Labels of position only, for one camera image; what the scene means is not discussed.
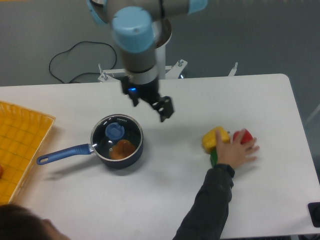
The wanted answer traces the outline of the dark sleeved forearm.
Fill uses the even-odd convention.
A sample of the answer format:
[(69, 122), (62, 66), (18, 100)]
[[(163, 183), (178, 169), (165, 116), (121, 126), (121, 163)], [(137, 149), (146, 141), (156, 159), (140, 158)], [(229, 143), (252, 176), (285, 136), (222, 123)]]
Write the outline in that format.
[(175, 240), (219, 240), (225, 227), (234, 186), (234, 169), (216, 164), (205, 175), (194, 203), (176, 231)]

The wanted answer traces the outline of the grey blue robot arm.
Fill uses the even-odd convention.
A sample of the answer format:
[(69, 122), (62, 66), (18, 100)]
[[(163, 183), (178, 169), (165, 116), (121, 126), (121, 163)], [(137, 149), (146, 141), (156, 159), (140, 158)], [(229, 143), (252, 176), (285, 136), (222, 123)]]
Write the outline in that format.
[(157, 111), (160, 121), (174, 113), (172, 99), (159, 94), (160, 70), (156, 47), (159, 37), (155, 23), (168, 18), (190, 15), (205, 9), (206, 0), (88, 0), (87, 7), (97, 24), (108, 24), (120, 50), (127, 79), (122, 92), (134, 106), (139, 100)]

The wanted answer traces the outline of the person's right hand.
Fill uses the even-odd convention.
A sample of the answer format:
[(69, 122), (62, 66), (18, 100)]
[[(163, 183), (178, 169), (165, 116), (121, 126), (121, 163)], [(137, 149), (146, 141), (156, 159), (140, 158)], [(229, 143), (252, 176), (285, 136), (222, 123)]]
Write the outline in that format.
[(245, 133), (246, 130), (242, 129), (232, 143), (225, 143), (222, 140), (221, 133), (218, 130), (215, 131), (217, 164), (229, 165), (233, 169), (236, 169), (245, 163), (253, 162), (257, 159), (254, 156), (254, 153), (260, 149), (256, 145), (257, 138), (254, 137), (247, 143), (241, 144)]

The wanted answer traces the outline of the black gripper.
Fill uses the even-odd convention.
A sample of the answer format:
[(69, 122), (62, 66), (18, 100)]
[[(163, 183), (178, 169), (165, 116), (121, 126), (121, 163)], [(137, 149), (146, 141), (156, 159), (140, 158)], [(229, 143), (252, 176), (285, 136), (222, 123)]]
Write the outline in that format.
[(160, 97), (158, 78), (148, 83), (136, 84), (132, 83), (128, 76), (125, 76), (121, 80), (121, 87), (123, 94), (128, 95), (134, 107), (139, 104), (139, 100), (143, 100), (157, 111), (161, 123), (169, 119), (175, 112), (171, 97)]

